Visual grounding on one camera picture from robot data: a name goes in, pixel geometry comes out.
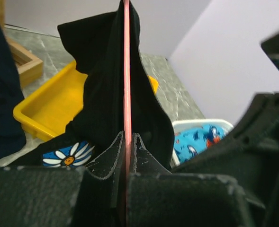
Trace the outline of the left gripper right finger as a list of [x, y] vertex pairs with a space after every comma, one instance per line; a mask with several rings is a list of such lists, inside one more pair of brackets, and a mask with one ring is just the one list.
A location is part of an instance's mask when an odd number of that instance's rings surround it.
[[139, 133], [132, 135], [129, 173], [171, 175], [146, 149]]

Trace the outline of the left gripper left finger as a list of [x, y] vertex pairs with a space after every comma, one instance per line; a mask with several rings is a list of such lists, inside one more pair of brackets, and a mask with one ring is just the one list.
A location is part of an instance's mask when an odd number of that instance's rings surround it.
[[112, 144], [88, 164], [89, 191], [97, 208], [115, 208], [125, 186], [125, 135], [121, 131]]

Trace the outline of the black t shirt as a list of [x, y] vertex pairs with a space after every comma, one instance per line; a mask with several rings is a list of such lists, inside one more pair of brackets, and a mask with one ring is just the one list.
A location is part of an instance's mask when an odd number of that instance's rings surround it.
[[[140, 19], [129, 7], [132, 131], [164, 167], [170, 166], [174, 132], [154, 95], [139, 53]], [[19, 157], [14, 166], [79, 167], [106, 150], [124, 128], [124, 4], [118, 10], [59, 25], [76, 70], [86, 74], [83, 109], [65, 133]]]

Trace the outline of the pink wire hanger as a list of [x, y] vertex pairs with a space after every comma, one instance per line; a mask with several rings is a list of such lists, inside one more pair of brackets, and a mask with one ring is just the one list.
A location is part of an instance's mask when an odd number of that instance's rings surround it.
[[128, 176], [131, 159], [132, 114], [131, 114], [131, 79], [130, 79], [130, 15], [129, 1], [124, 1], [124, 131], [125, 131], [125, 168], [126, 168], [126, 227]]

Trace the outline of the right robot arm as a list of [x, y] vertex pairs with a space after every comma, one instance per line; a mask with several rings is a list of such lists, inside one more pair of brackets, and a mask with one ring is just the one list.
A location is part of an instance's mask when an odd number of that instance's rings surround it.
[[173, 171], [235, 178], [256, 225], [279, 227], [279, 93], [256, 94], [222, 140]]

